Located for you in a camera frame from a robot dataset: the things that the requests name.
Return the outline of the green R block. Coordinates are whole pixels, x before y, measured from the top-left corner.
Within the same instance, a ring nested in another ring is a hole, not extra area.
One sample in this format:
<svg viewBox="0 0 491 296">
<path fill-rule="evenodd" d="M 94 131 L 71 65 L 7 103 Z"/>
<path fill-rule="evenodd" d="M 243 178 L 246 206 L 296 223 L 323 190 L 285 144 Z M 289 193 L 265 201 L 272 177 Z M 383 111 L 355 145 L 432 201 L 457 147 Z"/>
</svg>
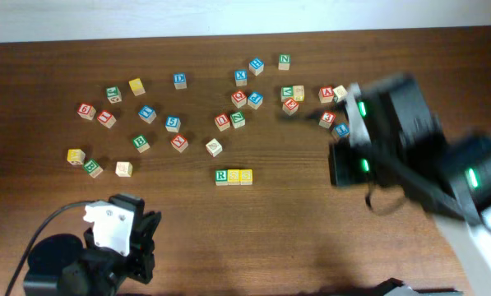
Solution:
<svg viewBox="0 0 491 296">
<path fill-rule="evenodd" d="M 215 185 L 216 186 L 227 186 L 228 181 L 228 171 L 226 169 L 218 169 L 215 171 Z"/>
</svg>

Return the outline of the yellow S block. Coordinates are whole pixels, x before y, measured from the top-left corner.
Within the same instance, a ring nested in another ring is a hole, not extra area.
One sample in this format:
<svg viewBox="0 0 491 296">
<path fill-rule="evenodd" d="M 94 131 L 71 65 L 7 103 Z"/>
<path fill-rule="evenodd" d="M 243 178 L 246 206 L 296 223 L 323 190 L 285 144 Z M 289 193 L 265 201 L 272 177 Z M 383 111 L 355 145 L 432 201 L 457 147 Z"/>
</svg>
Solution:
<svg viewBox="0 0 491 296">
<path fill-rule="evenodd" d="M 239 170 L 239 181 L 241 185 L 252 185 L 253 184 L 253 171 L 251 169 L 240 169 Z"/>
<path fill-rule="evenodd" d="M 227 170 L 227 181 L 229 185 L 239 185 L 240 184 L 240 170 L 239 169 L 228 169 Z"/>
</svg>

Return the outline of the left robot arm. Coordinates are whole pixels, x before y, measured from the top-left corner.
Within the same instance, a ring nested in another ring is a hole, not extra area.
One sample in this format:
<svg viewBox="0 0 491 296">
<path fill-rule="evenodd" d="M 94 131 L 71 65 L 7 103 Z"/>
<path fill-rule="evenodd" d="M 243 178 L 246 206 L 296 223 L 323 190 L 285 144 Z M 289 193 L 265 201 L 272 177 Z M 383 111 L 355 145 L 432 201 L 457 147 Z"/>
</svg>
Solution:
<svg viewBox="0 0 491 296">
<path fill-rule="evenodd" d="M 91 224 L 83 238 L 55 234 L 29 242 L 22 264 L 27 295 L 115 295 L 125 279 L 148 284 L 155 269 L 154 234 L 159 211 L 145 211 L 145 202 L 128 194 L 107 201 L 81 201 L 57 210 L 39 227 L 44 229 L 63 211 L 83 206 Z"/>
</svg>

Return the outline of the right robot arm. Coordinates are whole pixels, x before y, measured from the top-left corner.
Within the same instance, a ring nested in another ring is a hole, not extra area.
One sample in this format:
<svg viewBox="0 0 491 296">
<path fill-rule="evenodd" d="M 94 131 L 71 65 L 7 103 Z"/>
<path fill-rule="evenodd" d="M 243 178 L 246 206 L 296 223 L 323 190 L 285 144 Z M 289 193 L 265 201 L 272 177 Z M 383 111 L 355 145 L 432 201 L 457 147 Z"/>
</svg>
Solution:
<svg viewBox="0 0 491 296">
<path fill-rule="evenodd" d="M 491 137 L 447 142 L 417 81 L 399 74 L 336 99 L 348 122 L 330 145 L 331 184 L 399 186 L 432 215 L 478 295 L 491 295 Z"/>
</svg>

